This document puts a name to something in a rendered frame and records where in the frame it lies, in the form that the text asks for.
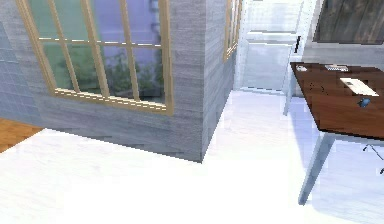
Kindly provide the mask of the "narrow wooden framed window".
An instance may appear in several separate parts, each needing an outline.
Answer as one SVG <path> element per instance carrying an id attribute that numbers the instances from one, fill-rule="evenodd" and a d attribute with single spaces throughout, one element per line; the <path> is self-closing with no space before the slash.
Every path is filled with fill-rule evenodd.
<path id="1" fill-rule="evenodd" d="M 223 61 L 226 62 L 237 49 L 241 21 L 242 0 L 226 0 L 226 25 Z"/>

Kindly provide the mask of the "white room door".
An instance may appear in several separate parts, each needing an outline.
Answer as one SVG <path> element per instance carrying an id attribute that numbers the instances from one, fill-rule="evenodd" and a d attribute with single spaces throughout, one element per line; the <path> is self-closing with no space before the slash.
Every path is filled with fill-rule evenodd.
<path id="1" fill-rule="evenodd" d="M 302 58 L 316 0 L 244 0 L 234 88 L 281 95 L 288 65 Z M 301 36 L 298 53 L 294 53 Z"/>

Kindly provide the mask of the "brown table with grey legs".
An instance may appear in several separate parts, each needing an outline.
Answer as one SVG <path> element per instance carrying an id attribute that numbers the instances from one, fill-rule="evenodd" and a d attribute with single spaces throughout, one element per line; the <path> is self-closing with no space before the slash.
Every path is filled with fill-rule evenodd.
<path id="1" fill-rule="evenodd" d="M 307 71 L 298 71 L 296 66 Z M 299 87 L 319 130 L 298 203 L 304 205 L 335 141 L 384 147 L 384 72 L 375 67 L 350 66 L 348 72 L 328 71 L 319 63 L 292 62 L 288 68 L 285 110 Z M 370 103 L 362 108 L 363 95 L 353 93 L 341 78 L 355 78 L 373 89 Z"/>

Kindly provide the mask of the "white remote control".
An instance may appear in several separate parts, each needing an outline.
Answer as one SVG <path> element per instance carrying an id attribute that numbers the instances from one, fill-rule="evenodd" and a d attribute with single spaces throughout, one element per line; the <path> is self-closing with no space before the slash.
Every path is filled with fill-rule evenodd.
<path id="1" fill-rule="evenodd" d="M 348 72 L 349 69 L 347 66 L 344 65 L 325 65 L 325 68 L 328 71 L 341 71 L 341 72 Z"/>

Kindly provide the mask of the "white flat book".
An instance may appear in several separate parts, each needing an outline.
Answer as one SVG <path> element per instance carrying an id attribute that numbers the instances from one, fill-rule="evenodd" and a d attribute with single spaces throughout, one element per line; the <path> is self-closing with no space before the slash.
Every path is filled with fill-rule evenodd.
<path id="1" fill-rule="evenodd" d="M 378 94 L 359 79 L 341 78 L 341 81 L 355 94 L 378 97 Z"/>

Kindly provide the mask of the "dark framed wall picture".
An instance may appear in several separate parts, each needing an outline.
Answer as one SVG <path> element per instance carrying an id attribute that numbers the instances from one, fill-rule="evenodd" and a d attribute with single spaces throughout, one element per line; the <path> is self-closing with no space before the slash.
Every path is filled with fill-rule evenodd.
<path id="1" fill-rule="evenodd" d="M 384 44 L 384 0 L 324 0 L 313 41 Z"/>

